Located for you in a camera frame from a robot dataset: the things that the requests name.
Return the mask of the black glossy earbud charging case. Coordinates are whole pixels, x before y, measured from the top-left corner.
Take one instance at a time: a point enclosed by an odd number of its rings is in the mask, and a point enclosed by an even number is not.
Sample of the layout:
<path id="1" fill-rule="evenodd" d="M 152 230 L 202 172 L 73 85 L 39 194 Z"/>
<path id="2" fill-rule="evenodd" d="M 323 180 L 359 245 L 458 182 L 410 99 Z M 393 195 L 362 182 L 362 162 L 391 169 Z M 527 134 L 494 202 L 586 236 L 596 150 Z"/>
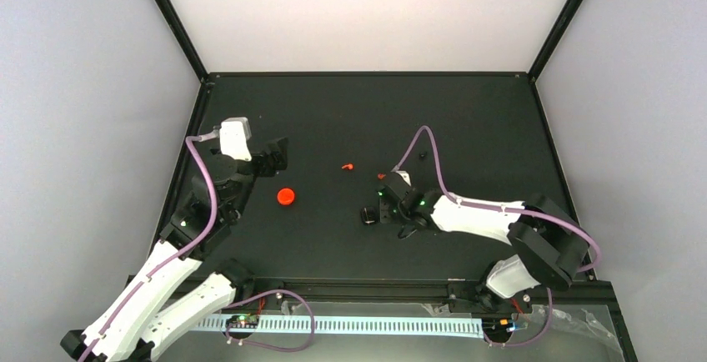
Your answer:
<path id="1" fill-rule="evenodd" d="M 379 221 L 379 212 L 375 207 L 364 207 L 360 210 L 360 218 L 364 225 L 373 225 Z"/>

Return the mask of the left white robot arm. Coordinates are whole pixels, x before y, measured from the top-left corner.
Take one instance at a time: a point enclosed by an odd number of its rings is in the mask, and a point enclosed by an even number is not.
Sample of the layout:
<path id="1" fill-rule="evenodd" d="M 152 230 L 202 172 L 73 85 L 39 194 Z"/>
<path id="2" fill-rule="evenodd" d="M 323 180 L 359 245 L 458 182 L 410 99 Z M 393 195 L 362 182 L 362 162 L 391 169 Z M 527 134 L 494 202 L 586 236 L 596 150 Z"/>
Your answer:
<path id="1" fill-rule="evenodd" d="M 123 292 L 85 329 L 69 330 L 60 346 L 75 361 L 155 361 L 211 313 L 253 296 L 253 273 L 227 259 L 196 288 L 170 298 L 241 219 L 254 185 L 288 167 L 288 139 L 265 150 L 236 153 L 225 143 L 202 158 L 188 137 L 198 165 L 188 195 L 163 227 L 159 240 Z"/>

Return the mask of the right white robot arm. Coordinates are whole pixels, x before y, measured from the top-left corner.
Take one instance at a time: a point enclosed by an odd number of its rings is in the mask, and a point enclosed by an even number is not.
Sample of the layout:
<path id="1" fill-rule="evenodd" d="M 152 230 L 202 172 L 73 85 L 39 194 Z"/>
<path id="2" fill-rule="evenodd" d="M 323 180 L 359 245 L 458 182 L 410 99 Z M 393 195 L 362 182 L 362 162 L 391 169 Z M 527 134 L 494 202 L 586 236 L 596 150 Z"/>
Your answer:
<path id="1" fill-rule="evenodd" d="M 516 295 L 541 286 L 568 289 L 591 249 L 591 238 L 551 199 L 499 202 L 441 189 L 416 189 L 406 172 L 379 175 L 379 222 L 398 224 L 399 238 L 421 230 L 468 234 L 508 245 L 472 292 L 482 310 L 496 312 Z"/>

